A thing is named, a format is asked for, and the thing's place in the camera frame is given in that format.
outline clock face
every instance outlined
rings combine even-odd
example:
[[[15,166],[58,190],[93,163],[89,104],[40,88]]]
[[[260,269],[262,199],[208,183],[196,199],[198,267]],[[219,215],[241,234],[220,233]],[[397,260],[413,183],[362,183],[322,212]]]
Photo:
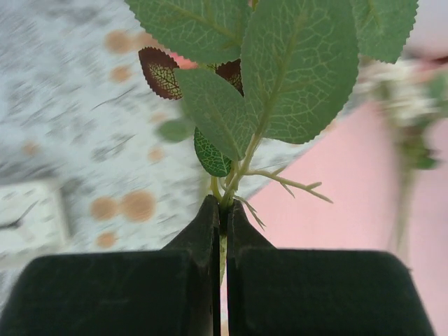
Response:
[[[30,182],[0,187],[0,262],[44,254],[63,243],[58,190]]]

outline wall clock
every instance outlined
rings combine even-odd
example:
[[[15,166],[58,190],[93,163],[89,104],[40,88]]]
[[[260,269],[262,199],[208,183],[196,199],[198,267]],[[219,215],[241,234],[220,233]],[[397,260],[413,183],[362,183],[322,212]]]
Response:
[[[0,268],[61,251],[69,227],[54,179],[0,185]]]

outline marble surface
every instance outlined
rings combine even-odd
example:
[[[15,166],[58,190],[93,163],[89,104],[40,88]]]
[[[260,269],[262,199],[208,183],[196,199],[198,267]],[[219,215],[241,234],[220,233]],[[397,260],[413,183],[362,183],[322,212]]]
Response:
[[[160,249],[202,201],[193,140],[155,133],[180,112],[144,80],[142,33],[123,0],[0,2],[0,183],[61,181],[67,251]],[[253,166],[288,164],[310,146],[265,141]],[[239,194],[266,182],[248,177]],[[0,272],[0,311],[19,272]]]

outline brown leaf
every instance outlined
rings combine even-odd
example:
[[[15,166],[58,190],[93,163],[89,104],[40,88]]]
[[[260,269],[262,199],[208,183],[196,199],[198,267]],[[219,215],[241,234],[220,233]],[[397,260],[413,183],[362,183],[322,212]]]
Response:
[[[240,59],[222,64],[216,69],[216,74],[232,84],[244,96],[240,64]]]
[[[157,96],[165,99],[180,99],[182,92],[174,76],[179,65],[160,49],[144,48],[139,51],[143,75]]]

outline clock hand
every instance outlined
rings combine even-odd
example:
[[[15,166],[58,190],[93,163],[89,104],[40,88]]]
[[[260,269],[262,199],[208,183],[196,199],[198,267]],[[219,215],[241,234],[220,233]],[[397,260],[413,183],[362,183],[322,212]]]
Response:
[[[11,228],[18,228],[20,225],[20,221],[38,204],[39,201],[35,201],[35,203],[28,206],[27,210],[19,217],[19,219],[13,221],[12,223],[0,226],[0,230],[6,230]]]

